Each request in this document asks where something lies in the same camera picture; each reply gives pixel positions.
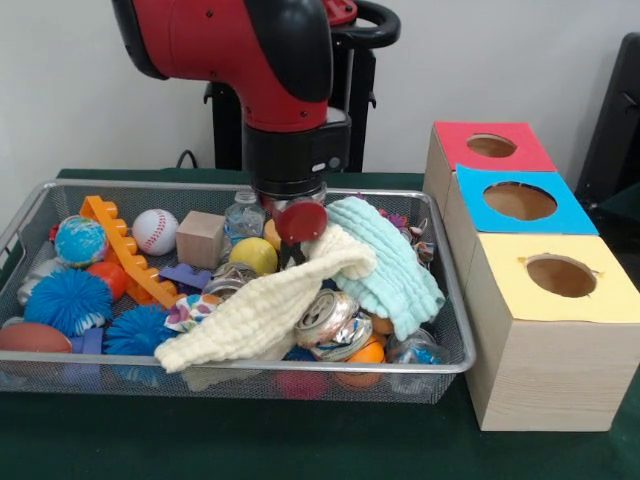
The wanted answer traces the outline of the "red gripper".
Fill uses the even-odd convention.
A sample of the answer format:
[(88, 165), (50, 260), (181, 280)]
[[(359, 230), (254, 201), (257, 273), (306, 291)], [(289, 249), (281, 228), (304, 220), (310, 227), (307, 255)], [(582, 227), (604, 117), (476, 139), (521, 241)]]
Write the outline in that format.
[(310, 198), (297, 198), (277, 202), (272, 207), (275, 228), (282, 240), (280, 269), (302, 265), (307, 262), (309, 248), (327, 228), (328, 215), (325, 207)]

